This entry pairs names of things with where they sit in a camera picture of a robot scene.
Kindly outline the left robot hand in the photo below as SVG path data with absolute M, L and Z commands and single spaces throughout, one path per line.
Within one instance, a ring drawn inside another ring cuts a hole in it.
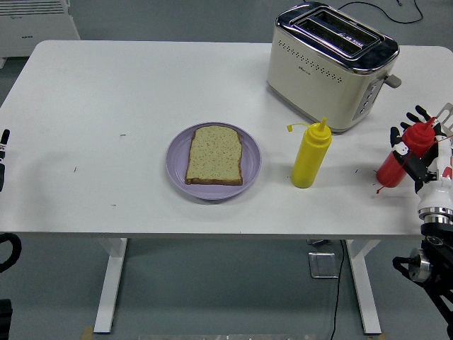
M 8 139 L 10 136 L 10 130 L 5 129 L 1 136 L 1 149 L 0 149 L 0 191 L 3 190 L 4 181 L 5 181 L 5 173 L 6 173 L 6 166 L 4 164 L 4 159 L 6 156 L 6 146 L 8 144 Z

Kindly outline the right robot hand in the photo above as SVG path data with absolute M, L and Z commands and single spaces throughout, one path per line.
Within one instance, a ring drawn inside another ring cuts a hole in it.
M 397 127 L 390 130 L 391 154 L 401 169 L 414 181 L 415 193 L 420 198 L 418 210 L 428 208 L 452 209 L 452 140 L 442 123 L 423 107 L 416 106 L 415 115 L 407 113 L 412 122 L 401 123 L 404 132 L 417 124 L 427 124 L 434 132 L 433 144 L 422 156 L 405 142 Z

